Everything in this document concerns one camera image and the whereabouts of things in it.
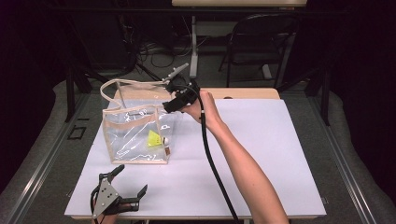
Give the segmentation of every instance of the white table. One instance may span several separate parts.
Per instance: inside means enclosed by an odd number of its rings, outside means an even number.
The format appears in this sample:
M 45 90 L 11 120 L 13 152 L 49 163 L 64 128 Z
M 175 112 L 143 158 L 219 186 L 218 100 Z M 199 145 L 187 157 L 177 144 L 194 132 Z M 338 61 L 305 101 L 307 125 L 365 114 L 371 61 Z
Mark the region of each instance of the white table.
M 217 100 L 217 104 L 235 136 L 268 175 L 288 217 L 325 216 L 318 189 L 285 103 L 277 99 L 232 99 Z M 120 218 L 232 218 L 206 160 L 201 126 L 184 114 L 177 126 L 175 138 L 171 143 L 168 164 L 127 164 L 113 180 L 113 187 L 124 198 L 135 197 L 148 184 L 147 194 L 140 202 L 140 210 L 122 213 Z M 221 150 L 210 133 L 208 142 L 236 214 L 241 219 L 251 218 Z M 89 201 L 92 190 L 98 184 L 98 175 L 108 173 L 117 166 L 110 163 L 100 128 L 65 215 L 91 218 Z
M 174 7 L 305 7 L 306 0 L 172 0 Z M 198 35 L 217 35 L 229 34 L 235 22 L 207 22 L 199 24 L 195 16 L 191 21 L 191 63 L 190 77 L 197 76 L 198 68 L 198 51 L 197 37 Z

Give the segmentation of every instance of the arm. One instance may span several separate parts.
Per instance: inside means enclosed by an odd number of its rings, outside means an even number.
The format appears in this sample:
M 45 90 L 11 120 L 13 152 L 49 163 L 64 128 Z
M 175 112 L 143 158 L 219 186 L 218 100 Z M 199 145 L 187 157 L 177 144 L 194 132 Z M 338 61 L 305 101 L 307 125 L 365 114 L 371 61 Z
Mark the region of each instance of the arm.
M 230 166 L 236 186 L 244 197 L 254 222 L 289 223 L 274 187 L 259 164 L 222 121 L 211 93 L 201 91 L 200 95 L 204 103 L 206 127 L 218 141 Z M 185 106 L 182 111 L 200 122 L 201 107 L 198 101 Z

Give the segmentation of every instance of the gray carpet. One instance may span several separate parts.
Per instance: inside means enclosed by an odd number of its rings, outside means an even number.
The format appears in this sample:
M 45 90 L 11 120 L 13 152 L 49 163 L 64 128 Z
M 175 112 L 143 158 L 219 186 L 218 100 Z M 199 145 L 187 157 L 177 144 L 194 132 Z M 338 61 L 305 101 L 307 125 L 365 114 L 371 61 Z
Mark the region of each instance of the gray carpet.
M 221 55 L 203 53 L 200 56 L 198 67 L 200 75 L 197 78 L 199 85 L 201 87 L 224 87 L 225 69 L 220 73 L 217 72 Z M 161 58 L 154 62 L 167 64 L 166 60 L 167 58 Z M 172 66 L 188 63 L 189 60 L 189 57 L 176 57 Z M 149 60 L 145 61 L 145 66 L 160 77 L 165 77 L 171 72 L 171 67 L 156 68 L 149 63 Z M 261 76 L 260 71 L 255 69 L 251 69 L 251 71 L 253 76 Z M 125 78 L 149 80 L 148 76 L 139 74 L 136 70 Z M 53 163 L 34 201 L 28 206 L 29 209 L 21 223 L 90 223 L 89 221 L 75 221 L 70 217 L 65 217 L 64 210 L 69 201 L 68 194 L 77 184 L 85 158 L 101 122 L 102 105 L 98 92 L 100 83 L 92 80 L 92 85 L 94 90 L 79 114 L 78 120 L 73 124 L 76 125 L 76 128 L 85 127 L 85 133 L 81 139 L 65 139 L 63 141 L 55 163 Z M 272 81 L 235 82 L 232 83 L 233 86 L 271 87 Z M 52 147 L 57 133 L 62 129 L 66 110 L 64 83 L 61 83 L 55 90 L 57 92 L 57 103 L 52 111 L 51 118 L 20 170 L 0 196 L 0 223 L 6 223 L 7 217 L 15 202 L 20 198 L 30 177 L 34 174 L 35 168 Z M 318 186 L 318 191 L 321 197 L 326 198 L 328 202 L 325 204 L 327 216 L 312 220 L 293 220 L 292 223 L 361 223 L 357 209 L 332 158 L 329 140 L 320 128 L 321 121 L 314 115 L 315 108 L 300 91 L 282 93 L 281 98 L 287 104 L 304 154 Z M 377 223 L 396 223 L 394 204 L 376 186 L 350 144 L 347 123 L 342 112 L 342 102 L 332 95 L 330 106 L 330 122 L 334 135 L 344 150 L 346 159 L 350 162 L 350 167 L 353 169 L 356 178 L 362 185 L 363 193 L 373 213 L 375 213 Z M 80 130 L 77 129 L 71 137 L 75 137 L 74 134 L 78 136 L 78 132 Z

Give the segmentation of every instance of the forearm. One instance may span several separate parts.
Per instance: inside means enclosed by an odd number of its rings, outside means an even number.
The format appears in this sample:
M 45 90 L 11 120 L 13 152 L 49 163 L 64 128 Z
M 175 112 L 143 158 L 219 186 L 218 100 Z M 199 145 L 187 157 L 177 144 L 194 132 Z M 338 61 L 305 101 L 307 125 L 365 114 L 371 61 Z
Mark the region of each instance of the forearm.
M 288 223 L 277 194 L 261 167 L 233 136 L 227 125 L 210 127 L 230 166 L 236 186 L 247 202 L 255 223 Z

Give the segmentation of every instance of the chair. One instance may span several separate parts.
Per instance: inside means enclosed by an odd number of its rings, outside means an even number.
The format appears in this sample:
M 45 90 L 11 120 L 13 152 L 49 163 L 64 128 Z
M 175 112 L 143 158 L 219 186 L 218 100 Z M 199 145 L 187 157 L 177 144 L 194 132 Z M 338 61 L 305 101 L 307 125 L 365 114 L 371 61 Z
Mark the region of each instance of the chair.
M 289 14 L 258 14 L 239 21 L 229 34 L 225 60 L 227 66 L 227 87 L 230 86 L 231 64 L 254 65 L 278 64 L 274 88 L 279 79 L 287 40 L 298 28 L 298 20 Z

